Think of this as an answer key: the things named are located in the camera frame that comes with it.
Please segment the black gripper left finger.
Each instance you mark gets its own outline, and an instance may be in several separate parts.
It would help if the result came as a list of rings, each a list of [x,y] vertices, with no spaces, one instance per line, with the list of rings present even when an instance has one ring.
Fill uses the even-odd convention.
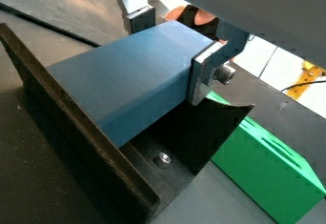
[[[148,0],[120,0],[123,17],[131,34],[155,26],[155,8]]]

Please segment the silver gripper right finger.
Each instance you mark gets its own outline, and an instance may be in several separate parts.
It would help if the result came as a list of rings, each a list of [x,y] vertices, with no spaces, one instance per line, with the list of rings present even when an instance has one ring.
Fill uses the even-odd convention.
[[[223,84],[230,83],[235,69],[227,63],[243,52],[250,33],[227,21],[222,21],[216,36],[226,41],[226,44],[214,41],[191,60],[187,101],[194,106],[203,101],[216,81]]]

